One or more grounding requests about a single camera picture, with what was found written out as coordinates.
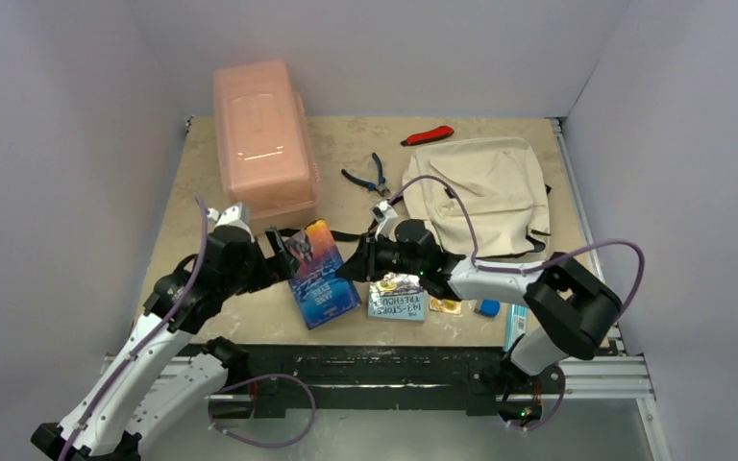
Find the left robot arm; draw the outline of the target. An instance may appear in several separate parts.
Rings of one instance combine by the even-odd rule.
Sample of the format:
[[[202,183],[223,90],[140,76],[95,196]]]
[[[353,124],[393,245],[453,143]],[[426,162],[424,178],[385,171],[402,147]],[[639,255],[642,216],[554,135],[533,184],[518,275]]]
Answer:
[[[126,343],[88,394],[60,422],[42,423],[31,435],[48,459],[139,460],[200,400],[257,388],[249,354],[223,337],[208,341],[180,375],[156,384],[225,301],[287,281],[299,268],[275,228],[266,233],[271,256],[239,218],[203,231],[199,251],[155,283]]]

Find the cream canvas backpack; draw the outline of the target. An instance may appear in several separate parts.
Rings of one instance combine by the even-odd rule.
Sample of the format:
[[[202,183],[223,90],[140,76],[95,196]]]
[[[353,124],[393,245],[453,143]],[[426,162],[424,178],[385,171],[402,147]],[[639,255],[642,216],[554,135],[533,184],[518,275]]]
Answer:
[[[424,220],[438,242],[479,258],[537,260],[551,249],[555,188],[522,137],[482,137],[380,151],[398,210]]]

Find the book with orange cover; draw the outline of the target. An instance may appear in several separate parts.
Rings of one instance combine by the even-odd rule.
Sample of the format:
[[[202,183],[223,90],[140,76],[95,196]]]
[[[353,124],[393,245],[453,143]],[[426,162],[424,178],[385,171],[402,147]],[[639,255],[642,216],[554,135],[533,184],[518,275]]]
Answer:
[[[336,275],[343,265],[337,244],[357,239],[355,234],[332,231],[322,219],[280,234],[300,261],[289,285],[307,329],[318,328],[360,305],[354,283]]]

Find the treehouse storey paperback book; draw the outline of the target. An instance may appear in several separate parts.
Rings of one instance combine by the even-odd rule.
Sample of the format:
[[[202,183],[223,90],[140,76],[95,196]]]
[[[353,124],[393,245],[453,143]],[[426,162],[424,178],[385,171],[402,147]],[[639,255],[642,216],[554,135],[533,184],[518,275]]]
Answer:
[[[367,315],[370,318],[423,322],[427,293],[413,275],[387,274],[369,284]]]

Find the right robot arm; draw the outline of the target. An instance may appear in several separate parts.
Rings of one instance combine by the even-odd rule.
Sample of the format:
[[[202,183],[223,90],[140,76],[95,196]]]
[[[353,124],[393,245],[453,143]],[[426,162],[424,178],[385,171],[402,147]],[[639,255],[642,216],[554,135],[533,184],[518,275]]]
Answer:
[[[501,366],[504,384],[523,391],[540,373],[567,358],[589,360],[618,320],[623,303],[573,255],[541,262],[473,262],[442,249],[420,220],[399,224],[392,237],[366,232],[336,271],[351,281],[411,275],[431,296],[451,301],[491,300],[526,307],[537,329],[516,341]]]

